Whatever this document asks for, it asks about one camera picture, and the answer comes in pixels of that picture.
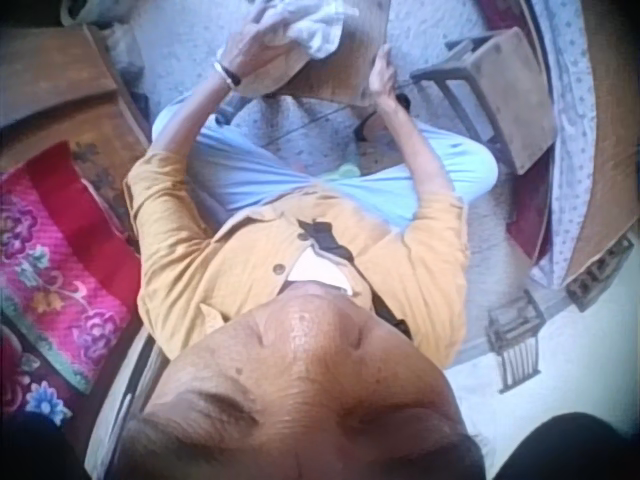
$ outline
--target green object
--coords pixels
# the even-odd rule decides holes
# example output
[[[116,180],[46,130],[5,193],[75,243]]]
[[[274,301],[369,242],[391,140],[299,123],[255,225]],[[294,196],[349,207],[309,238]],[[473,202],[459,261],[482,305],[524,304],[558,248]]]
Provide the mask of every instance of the green object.
[[[343,163],[333,172],[320,175],[320,178],[327,181],[343,180],[345,178],[357,178],[361,175],[360,169],[355,163]]]

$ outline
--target floor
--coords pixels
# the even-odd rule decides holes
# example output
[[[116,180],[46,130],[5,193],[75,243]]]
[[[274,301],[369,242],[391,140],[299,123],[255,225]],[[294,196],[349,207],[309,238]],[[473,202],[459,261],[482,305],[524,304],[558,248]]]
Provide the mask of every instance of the floor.
[[[555,415],[585,412],[621,431],[639,428],[640,244],[591,309],[570,307],[540,334],[541,374],[506,394],[496,357],[446,372],[470,433],[480,436],[490,476],[535,427]]]
[[[142,86],[150,98],[153,117],[211,70],[215,52],[247,8],[245,2],[238,3],[239,8],[230,9],[224,0],[138,2],[131,24],[144,59]],[[413,69],[444,59],[446,40],[484,30],[475,0],[393,0],[388,41],[399,82],[406,84]],[[463,90],[460,85],[453,87]],[[404,90],[413,100],[414,115],[437,127],[463,133],[453,111],[434,88],[423,85]],[[475,107],[471,100],[468,103]],[[484,119],[477,118],[484,131]],[[335,169],[353,157],[351,131],[356,124],[356,117],[344,107],[314,100],[295,102],[286,97],[254,102],[234,122],[255,143],[287,160],[292,168],[311,174]],[[511,178],[508,172],[501,172],[493,191],[470,206],[468,338],[458,362],[488,351],[484,336],[488,311],[520,295],[527,281],[527,259],[505,231]]]

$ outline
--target wristwatch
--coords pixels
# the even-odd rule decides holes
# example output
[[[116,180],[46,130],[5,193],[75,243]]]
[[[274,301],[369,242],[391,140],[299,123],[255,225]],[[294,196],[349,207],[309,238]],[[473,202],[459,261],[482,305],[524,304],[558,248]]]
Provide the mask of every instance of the wristwatch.
[[[240,86],[242,79],[235,73],[222,65],[218,60],[213,63],[213,67],[218,71],[222,78],[231,90],[234,90]]]

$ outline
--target hand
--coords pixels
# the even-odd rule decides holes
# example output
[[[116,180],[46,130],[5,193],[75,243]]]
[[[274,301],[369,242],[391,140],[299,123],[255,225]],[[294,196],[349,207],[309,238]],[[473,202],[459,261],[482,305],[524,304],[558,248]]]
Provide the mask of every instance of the hand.
[[[390,60],[391,47],[383,45],[369,76],[369,91],[378,107],[396,103],[396,69]]]
[[[285,26],[289,19],[283,15],[272,16],[262,21],[267,11],[268,0],[256,0],[256,4],[242,28],[232,33],[220,57],[220,63],[245,78],[260,70],[281,55],[293,48],[293,42],[271,47],[264,43],[264,38]]]

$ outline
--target small wooden stool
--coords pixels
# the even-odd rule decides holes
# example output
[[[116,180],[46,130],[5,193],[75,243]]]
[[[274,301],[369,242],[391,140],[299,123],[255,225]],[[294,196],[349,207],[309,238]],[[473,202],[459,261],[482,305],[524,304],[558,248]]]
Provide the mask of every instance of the small wooden stool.
[[[522,174],[551,146],[556,123],[545,80],[519,28],[447,42],[438,65],[415,70],[411,79],[435,82],[469,136]],[[465,81],[484,110],[494,136],[484,141],[448,81]]]

